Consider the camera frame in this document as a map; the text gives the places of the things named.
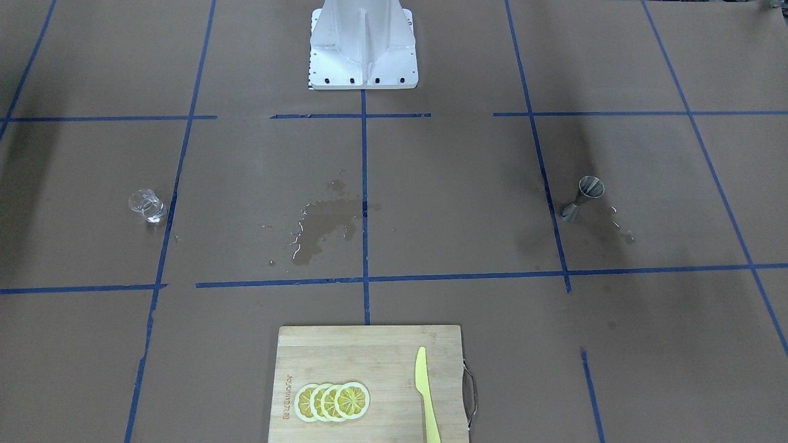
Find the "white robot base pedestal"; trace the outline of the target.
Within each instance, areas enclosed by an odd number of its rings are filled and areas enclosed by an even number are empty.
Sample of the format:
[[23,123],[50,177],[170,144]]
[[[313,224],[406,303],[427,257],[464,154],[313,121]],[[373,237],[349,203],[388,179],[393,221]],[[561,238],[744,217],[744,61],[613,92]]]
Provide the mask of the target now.
[[419,84],[413,14],[399,1],[326,1],[310,20],[308,87],[397,90]]

